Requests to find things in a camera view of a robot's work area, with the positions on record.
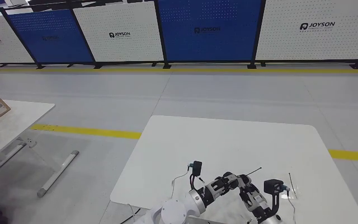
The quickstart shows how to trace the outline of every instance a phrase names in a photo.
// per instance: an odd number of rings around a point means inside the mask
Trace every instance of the gray floor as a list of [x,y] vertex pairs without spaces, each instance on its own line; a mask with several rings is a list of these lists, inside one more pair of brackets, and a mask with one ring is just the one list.
[[[338,64],[279,64],[265,69],[275,68],[350,69]],[[357,73],[99,70],[86,74],[69,69],[64,74],[47,69],[1,72],[0,98],[55,103],[56,108],[40,123],[87,128],[141,132],[151,115],[310,124],[327,148],[358,151]],[[38,150],[51,151],[58,161],[73,150],[79,150],[80,155],[41,199],[36,192],[52,171],[28,148],[6,163],[0,169],[0,207],[11,223],[107,224],[120,223],[131,214],[128,206],[111,203],[109,197],[136,140],[33,130],[27,133],[38,141]],[[358,161],[335,163],[358,200]]]

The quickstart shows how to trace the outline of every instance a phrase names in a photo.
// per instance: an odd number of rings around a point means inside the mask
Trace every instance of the blue pegboard panel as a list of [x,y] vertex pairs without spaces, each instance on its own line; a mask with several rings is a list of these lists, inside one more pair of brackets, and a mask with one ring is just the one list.
[[251,60],[261,0],[158,0],[168,60]]
[[92,62],[70,10],[9,15],[39,63]]

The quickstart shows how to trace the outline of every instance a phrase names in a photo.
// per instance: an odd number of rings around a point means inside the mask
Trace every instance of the yellow stripe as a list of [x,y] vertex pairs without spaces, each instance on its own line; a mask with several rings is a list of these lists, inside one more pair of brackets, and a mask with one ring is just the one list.
[[344,150],[329,150],[332,158],[340,158],[342,160],[358,160],[358,152]]
[[122,130],[104,130],[94,128],[78,128],[78,127],[66,127],[58,125],[48,124],[35,124],[31,127],[32,130],[47,130],[50,132],[64,132],[73,134],[88,134],[92,136],[107,136],[115,138],[131,138],[139,139],[141,133],[139,132],[125,132]]
[[358,69],[244,69],[244,68],[44,68],[41,70],[24,68],[1,68],[0,72],[230,72],[230,73],[358,73]]
[[[48,124],[35,124],[31,127],[32,130],[47,130],[50,132],[64,132],[72,134],[88,134],[92,136],[106,136],[115,138],[130,138],[139,139],[140,132],[126,132],[123,130],[105,130],[105,129],[94,129],[94,128],[78,128],[78,127],[67,127],[58,125]],[[328,150],[332,158],[338,158],[342,160],[358,160],[358,152],[344,151],[344,150]]]

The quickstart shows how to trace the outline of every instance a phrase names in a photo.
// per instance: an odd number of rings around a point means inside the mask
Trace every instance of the white folding table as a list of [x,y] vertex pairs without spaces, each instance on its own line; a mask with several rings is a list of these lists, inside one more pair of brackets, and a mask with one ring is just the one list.
[[[37,196],[43,197],[47,190],[52,186],[60,174],[66,169],[74,157],[78,154],[78,151],[73,151],[63,162],[63,164],[57,164],[46,153],[38,152],[34,150],[36,142],[30,138],[27,138],[23,132],[31,127],[35,122],[40,120],[45,114],[47,114],[54,104],[46,104],[41,102],[24,102],[4,100],[4,102],[11,108],[9,112],[0,117],[0,167],[8,161],[13,155],[22,149],[26,144],[39,155],[55,173],[44,184],[44,186],[38,191]],[[11,149],[8,154],[4,154],[4,151],[15,140],[21,140],[15,148]]]
[[[250,175],[263,192],[263,182],[281,179],[297,199],[297,224],[356,223],[358,205],[350,193],[316,129],[310,125],[244,122],[153,116],[138,140],[112,193],[111,201],[152,208],[172,193],[171,181],[186,172],[186,165],[202,162],[207,183],[230,171]],[[190,190],[189,175],[177,179],[174,197]],[[239,190],[232,190],[208,206],[200,218],[238,224],[253,217],[244,207]],[[278,214],[294,223],[293,208],[285,195]]]

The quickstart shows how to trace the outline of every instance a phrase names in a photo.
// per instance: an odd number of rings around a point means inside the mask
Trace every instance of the pegboard partition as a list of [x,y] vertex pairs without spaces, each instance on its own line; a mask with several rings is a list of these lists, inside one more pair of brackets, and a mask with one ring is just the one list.
[[256,60],[358,58],[357,0],[266,0]]
[[154,2],[75,8],[97,62],[163,60]]
[[92,63],[70,10],[8,15],[39,63]]
[[261,0],[158,0],[169,61],[251,60]]
[[0,16],[0,63],[34,63],[3,16]]

